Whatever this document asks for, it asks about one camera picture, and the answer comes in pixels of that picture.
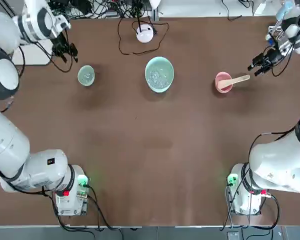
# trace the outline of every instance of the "pink bowl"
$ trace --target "pink bowl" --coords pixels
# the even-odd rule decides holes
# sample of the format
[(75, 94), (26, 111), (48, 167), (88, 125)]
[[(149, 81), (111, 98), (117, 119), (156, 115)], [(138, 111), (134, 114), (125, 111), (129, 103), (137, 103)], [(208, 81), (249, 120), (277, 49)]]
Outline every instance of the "pink bowl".
[(227, 92), (229, 92), (232, 89), (233, 84), (231, 84), (230, 86), (227, 86), (225, 88), (222, 88), (222, 89), (218, 88), (218, 82), (222, 81), (222, 80), (227, 80), (227, 79), (232, 79), (232, 78), (228, 73), (226, 73), (224, 71), (221, 71), (216, 75), (214, 85), (219, 93), (226, 94)]

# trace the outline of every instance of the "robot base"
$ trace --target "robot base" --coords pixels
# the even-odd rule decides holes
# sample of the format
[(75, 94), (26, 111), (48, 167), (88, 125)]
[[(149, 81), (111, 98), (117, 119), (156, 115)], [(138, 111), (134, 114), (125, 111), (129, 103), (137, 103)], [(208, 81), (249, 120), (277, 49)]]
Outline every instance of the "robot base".
[(85, 173), (78, 165), (72, 165), (72, 167), (74, 170), (74, 183), (68, 196), (55, 195), (56, 206), (60, 216), (81, 216), (87, 214), (88, 199), (78, 194), (82, 190), (79, 185), (78, 176)]
[[(253, 195), (250, 194), (249, 191), (246, 190), (245, 186), (243, 184), (240, 185), (236, 196), (234, 197), (234, 194), (237, 190), (238, 185), (240, 184), (242, 180), (242, 168), (243, 164), (239, 163), (236, 164), (231, 171), (231, 174), (227, 177), (227, 184), (231, 182), (229, 185), (229, 200), (233, 201), (232, 205), (232, 213), (235, 213), (237, 215), (249, 215), (249, 211), (251, 209), (251, 215), (255, 215), (259, 212), (260, 204), (261, 204), (261, 194)], [(250, 177), (249, 173), (246, 175), (246, 180), (250, 184)]]

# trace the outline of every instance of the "brown table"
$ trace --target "brown table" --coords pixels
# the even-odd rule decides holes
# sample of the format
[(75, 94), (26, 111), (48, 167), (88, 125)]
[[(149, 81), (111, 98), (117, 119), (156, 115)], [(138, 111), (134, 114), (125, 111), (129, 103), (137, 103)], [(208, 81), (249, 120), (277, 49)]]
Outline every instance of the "brown table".
[[(213, 86), (220, 71), (233, 77), (247, 72), (265, 48), (273, 20), (169, 19), (160, 49), (143, 56), (120, 54), (118, 20), (73, 21), (69, 39), (78, 48), (79, 63), (68, 74), (52, 64), (27, 66), (6, 115), (29, 138), (31, 152), (60, 148), (69, 163), (83, 167), (111, 225), (221, 225), (227, 213), (225, 177), (232, 166), (247, 161), (259, 133), (287, 130), (300, 116), (300, 56), (292, 57), (281, 77), (252, 77), (227, 95)], [(157, 30), (152, 43), (141, 44), (130, 20), (122, 21), (121, 49), (155, 47), (165, 26)], [(167, 93), (147, 87), (144, 69), (154, 56), (174, 66)], [(77, 81), (86, 64), (97, 72), (91, 87)], [(279, 224), (300, 225), (300, 194), (272, 193), (282, 207)], [(90, 206), (88, 216), (65, 221), (96, 225), (95, 210)], [(269, 200), (252, 223), (271, 225), (275, 216)], [(48, 199), (0, 187), (0, 225), (56, 224)]]

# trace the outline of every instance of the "bowl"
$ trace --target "bowl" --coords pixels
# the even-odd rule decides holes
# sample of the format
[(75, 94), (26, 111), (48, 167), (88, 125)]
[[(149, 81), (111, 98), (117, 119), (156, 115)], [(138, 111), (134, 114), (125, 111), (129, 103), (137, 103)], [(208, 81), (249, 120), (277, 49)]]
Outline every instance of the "bowl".
[(227, 86), (225, 88), (222, 88), (222, 89), (218, 88), (218, 82), (222, 81), (222, 80), (227, 80), (227, 79), (232, 79), (231, 76), (229, 75), (229, 73), (227, 73), (227, 72), (221, 71), (216, 75), (214, 85), (219, 93), (226, 94), (227, 92), (229, 92), (232, 89), (233, 84), (231, 84), (230, 86)]
[(78, 72), (78, 81), (86, 87), (92, 85), (95, 81), (95, 70), (93, 67), (89, 65), (81, 67)]
[(175, 71), (168, 59), (156, 56), (147, 63), (144, 74), (149, 88), (156, 93), (163, 93), (171, 86)]

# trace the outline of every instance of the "connector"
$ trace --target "connector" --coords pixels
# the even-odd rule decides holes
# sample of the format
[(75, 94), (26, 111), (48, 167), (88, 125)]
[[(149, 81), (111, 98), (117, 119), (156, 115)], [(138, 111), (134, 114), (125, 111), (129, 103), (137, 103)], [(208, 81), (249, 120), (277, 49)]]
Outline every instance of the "connector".
[(261, 197), (269, 199), (269, 198), (271, 198), (271, 193), (261, 194)]

